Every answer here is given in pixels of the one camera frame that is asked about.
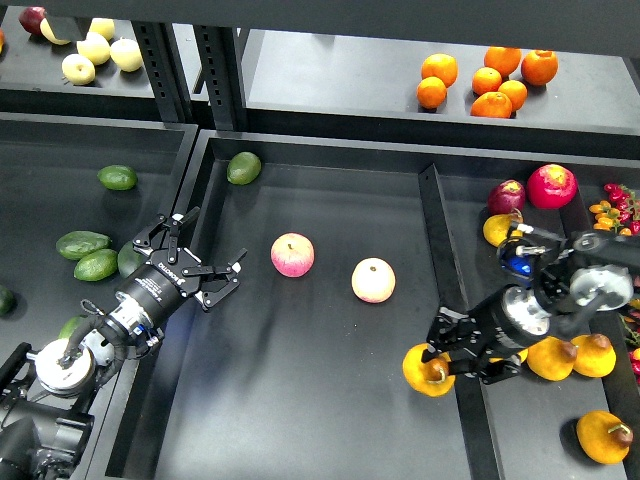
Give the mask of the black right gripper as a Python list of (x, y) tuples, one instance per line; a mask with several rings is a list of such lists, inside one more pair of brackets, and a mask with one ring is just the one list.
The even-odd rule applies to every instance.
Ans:
[(544, 339), (551, 314), (530, 289), (508, 285), (468, 313), (441, 306), (426, 337), (420, 361), (438, 356), (449, 376), (478, 377), (493, 384), (520, 373), (518, 354)]

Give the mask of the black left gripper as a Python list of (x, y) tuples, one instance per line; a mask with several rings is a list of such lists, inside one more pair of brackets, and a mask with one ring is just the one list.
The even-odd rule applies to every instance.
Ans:
[(161, 327), (187, 298), (195, 298), (209, 311), (239, 287), (245, 248), (225, 265), (210, 266), (178, 246), (182, 230), (199, 213), (200, 208), (193, 207), (185, 214), (158, 214), (134, 236), (135, 271), (116, 290), (119, 305), (113, 310), (113, 318), (124, 328)]

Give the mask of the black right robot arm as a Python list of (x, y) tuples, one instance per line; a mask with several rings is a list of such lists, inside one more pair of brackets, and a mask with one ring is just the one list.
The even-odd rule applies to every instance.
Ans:
[(438, 382), (516, 376), (521, 351), (550, 335), (567, 339), (597, 312), (623, 307), (634, 295), (639, 240), (603, 230), (563, 238), (513, 221), (497, 258), (515, 282), (465, 313), (438, 310), (419, 358)]

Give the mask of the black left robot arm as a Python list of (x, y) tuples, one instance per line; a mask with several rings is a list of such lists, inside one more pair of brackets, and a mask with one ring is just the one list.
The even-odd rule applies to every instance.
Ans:
[(80, 463), (94, 426), (98, 392), (123, 368), (157, 350), (164, 326), (187, 300), (209, 310), (239, 285), (241, 249), (221, 266), (208, 266), (179, 244), (199, 215), (158, 215), (133, 239), (143, 261), (104, 310), (85, 300), (86, 317), (66, 338), (39, 350), (19, 344), (1, 367), (1, 476), (68, 479)]

